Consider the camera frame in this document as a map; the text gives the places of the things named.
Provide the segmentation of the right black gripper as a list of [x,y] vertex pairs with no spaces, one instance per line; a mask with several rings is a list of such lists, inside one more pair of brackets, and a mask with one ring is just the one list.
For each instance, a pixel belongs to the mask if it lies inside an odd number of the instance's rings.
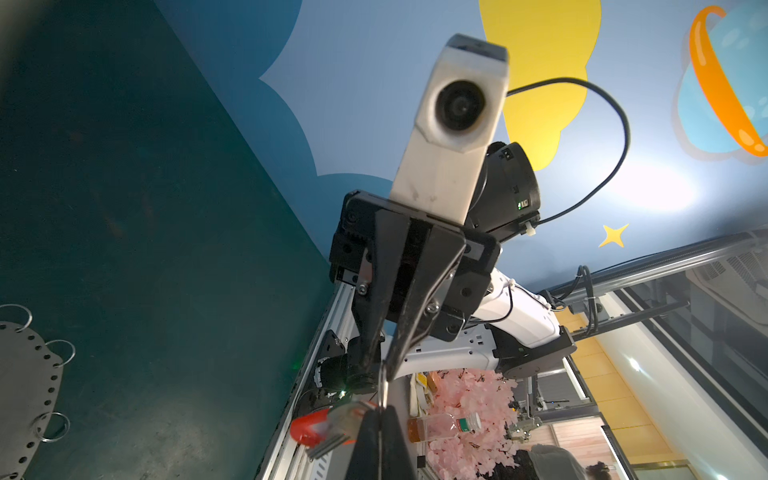
[[[344,198],[330,252],[334,280],[355,286],[360,366],[391,382],[413,342],[451,341],[478,309],[501,253],[487,233],[364,191]],[[397,327],[385,357],[380,331]]]

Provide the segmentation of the grey metal keyring plate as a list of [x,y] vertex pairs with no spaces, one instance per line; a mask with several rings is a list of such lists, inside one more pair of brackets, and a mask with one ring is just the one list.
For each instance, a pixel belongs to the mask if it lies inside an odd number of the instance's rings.
[[32,329],[24,305],[1,306],[1,477],[22,479],[42,445],[65,438],[71,420],[56,410],[64,367],[76,348]]

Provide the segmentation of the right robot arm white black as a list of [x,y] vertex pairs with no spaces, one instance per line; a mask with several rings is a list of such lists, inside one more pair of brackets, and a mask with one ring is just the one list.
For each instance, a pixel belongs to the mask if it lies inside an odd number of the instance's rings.
[[457,227],[363,191],[346,195],[330,276],[353,289],[358,333],[326,336],[316,387],[366,394],[381,380],[462,368],[525,378],[574,352],[553,303],[495,266],[498,235],[515,236],[538,216],[520,145],[489,146],[472,200]]

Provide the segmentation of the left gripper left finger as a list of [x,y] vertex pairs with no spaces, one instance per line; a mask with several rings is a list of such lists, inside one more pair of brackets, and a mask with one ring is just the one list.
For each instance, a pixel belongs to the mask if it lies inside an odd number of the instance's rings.
[[345,480],[382,478],[381,409],[375,407],[363,416]]

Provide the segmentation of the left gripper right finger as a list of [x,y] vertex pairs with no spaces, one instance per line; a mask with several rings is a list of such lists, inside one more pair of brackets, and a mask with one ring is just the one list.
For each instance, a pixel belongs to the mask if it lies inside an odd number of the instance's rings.
[[407,441],[393,406],[387,406],[380,418],[380,478],[382,480],[417,479]]

